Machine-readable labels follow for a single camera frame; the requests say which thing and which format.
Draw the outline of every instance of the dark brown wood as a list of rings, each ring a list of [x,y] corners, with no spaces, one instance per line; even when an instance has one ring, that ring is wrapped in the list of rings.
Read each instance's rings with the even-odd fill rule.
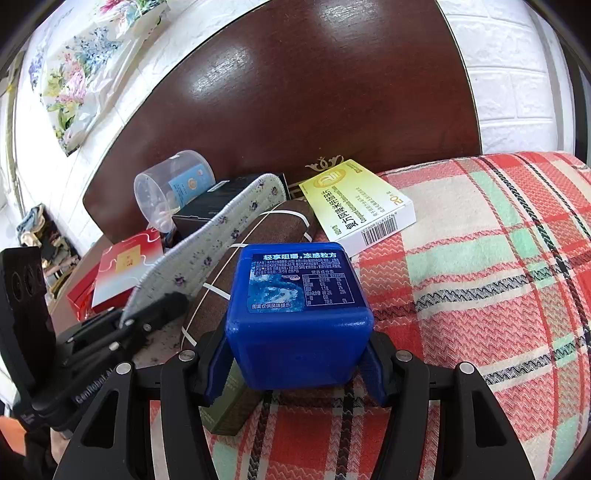
[[[145,227],[135,175],[184,149],[217,179],[295,182],[335,157],[381,171],[478,155],[480,138],[434,0],[272,0],[193,51],[121,132],[84,196],[111,241]]]

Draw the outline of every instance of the white wall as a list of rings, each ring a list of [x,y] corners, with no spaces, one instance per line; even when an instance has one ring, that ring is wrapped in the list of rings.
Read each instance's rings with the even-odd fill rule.
[[[124,124],[195,47],[265,1],[168,0],[171,12],[140,52],[115,108],[67,158],[24,73],[15,136],[25,207],[45,203],[59,228],[81,253],[86,252],[100,230],[84,210],[82,195]],[[522,0],[439,0],[439,4],[465,60],[484,152],[556,150],[560,136],[547,59]],[[33,35],[24,72],[36,41]]]

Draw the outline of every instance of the green box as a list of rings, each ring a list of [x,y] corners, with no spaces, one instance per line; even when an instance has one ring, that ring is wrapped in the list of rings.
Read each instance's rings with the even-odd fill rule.
[[[247,386],[234,360],[222,395],[211,407],[199,407],[203,426],[215,435],[236,435],[261,401],[263,393]]]

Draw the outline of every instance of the black clamp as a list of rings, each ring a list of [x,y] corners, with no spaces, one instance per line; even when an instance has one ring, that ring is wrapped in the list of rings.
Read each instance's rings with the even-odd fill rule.
[[[170,480],[217,480],[198,406],[222,392],[233,355],[224,322],[164,365],[119,364],[82,418],[54,480],[152,480],[149,400],[161,401]],[[511,424],[472,364],[426,365],[374,332],[360,369],[370,394],[392,407],[372,480],[418,478],[428,403],[441,401],[435,479],[533,480]]]

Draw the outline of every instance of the red plaid fabric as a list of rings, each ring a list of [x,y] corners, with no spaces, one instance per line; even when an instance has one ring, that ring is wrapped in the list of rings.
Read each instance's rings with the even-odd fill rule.
[[[536,478],[552,478],[589,424],[591,171],[520,153],[382,178],[413,199],[417,223],[353,259],[376,330],[431,364],[477,365]],[[222,480],[369,479],[388,416],[359,377],[268,392],[236,437],[209,436],[210,450]],[[425,479],[438,428],[433,403]]]

